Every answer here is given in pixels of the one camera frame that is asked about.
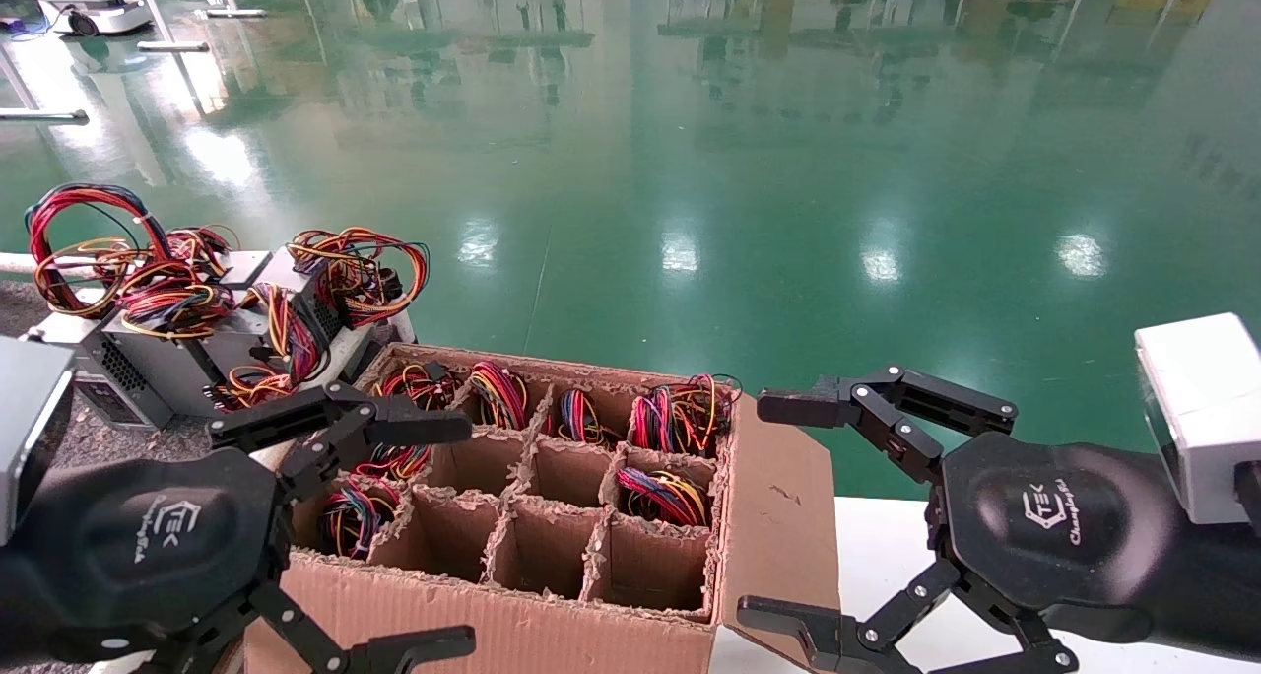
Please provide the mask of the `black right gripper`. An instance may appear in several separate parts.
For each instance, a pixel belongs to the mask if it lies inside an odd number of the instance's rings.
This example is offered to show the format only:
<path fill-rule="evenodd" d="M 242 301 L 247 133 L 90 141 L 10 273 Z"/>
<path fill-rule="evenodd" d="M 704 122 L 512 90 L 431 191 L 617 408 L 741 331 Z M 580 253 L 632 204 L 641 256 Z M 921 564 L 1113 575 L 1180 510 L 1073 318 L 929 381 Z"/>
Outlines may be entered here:
<path fill-rule="evenodd" d="M 1021 646 L 951 673 L 1077 673 L 1078 658 L 1049 629 L 1106 642 L 1158 632 L 1155 587 L 1185 515 L 1156 454 L 1004 437 L 1019 415 L 1013 401 L 897 365 L 765 387 L 757 415 L 781 427 L 851 428 L 910 480 L 938 486 L 944 545 L 958 562 L 937 559 L 866 621 L 743 596 L 738 622 L 792 635 L 811 668 L 918 673 L 902 637 L 951 594 L 981 605 Z M 946 454 L 921 420 L 973 439 Z"/>

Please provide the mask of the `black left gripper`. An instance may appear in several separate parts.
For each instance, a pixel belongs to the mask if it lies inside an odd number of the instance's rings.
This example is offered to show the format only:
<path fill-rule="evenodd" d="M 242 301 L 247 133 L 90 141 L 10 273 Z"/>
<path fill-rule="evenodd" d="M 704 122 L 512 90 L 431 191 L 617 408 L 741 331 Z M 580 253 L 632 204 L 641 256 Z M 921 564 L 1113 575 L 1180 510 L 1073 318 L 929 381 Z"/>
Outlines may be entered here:
<path fill-rule="evenodd" d="M 212 448 L 240 452 L 53 471 L 3 548 L 3 655 L 155 649 L 149 673 L 212 673 L 224 647 L 209 634 L 232 640 L 261 618 L 311 673 L 410 673 L 469 656 L 475 629 L 468 625 L 339 647 L 279 581 L 251 583 L 272 554 L 281 499 L 314 499 L 380 446 L 463 443 L 472 434 L 460 411 L 328 382 L 207 427 Z M 282 444 L 290 451 L 275 473 L 248 457 Z"/>

